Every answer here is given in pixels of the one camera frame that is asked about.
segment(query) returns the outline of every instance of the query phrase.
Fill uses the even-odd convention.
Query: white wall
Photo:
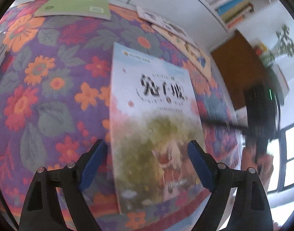
[[[294,20],[286,8],[279,1],[276,1],[240,23],[237,29],[250,44],[261,41],[271,49],[277,43],[275,32],[279,31],[283,24],[290,28],[290,37],[294,39]],[[294,57],[283,58],[277,63],[282,69],[290,88],[285,104],[281,108],[281,128],[283,128],[294,123]]]

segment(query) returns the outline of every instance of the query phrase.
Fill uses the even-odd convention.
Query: metal screw
[[[39,167],[39,168],[37,169],[37,172],[38,172],[38,173],[42,173],[42,172],[44,172],[44,169],[45,169],[44,167]]]
[[[226,165],[225,165],[224,163],[220,162],[220,163],[217,165],[217,167],[218,167],[219,169],[225,169],[225,168],[226,168]]]
[[[75,167],[75,162],[70,162],[67,164],[68,168],[74,168]]]
[[[256,170],[255,170],[255,168],[250,167],[250,168],[249,168],[249,172],[250,172],[251,174],[255,174],[255,173],[256,173]]]

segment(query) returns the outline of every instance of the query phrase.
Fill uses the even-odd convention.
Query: floral tablecloth
[[[97,139],[110,142],[112,46],[163,58],[189,70],[201,116],[229,119],[223,87],[193,67],[170,42],[136,12],[110,5],[112,20],[33,13],[47,0],[10,8],[0,21],[9,52],[0,69],[0,188],[19,219],[36,169],[77,161]],[[236,167],[236,134],[204,126],[206,150],[217,161]],[[65,220],[75,229],[58,190]],[[111,156],[102,164],[84,197],[103,231],[189,230],[209,192],[197,185],[176,199],[120,215]]]

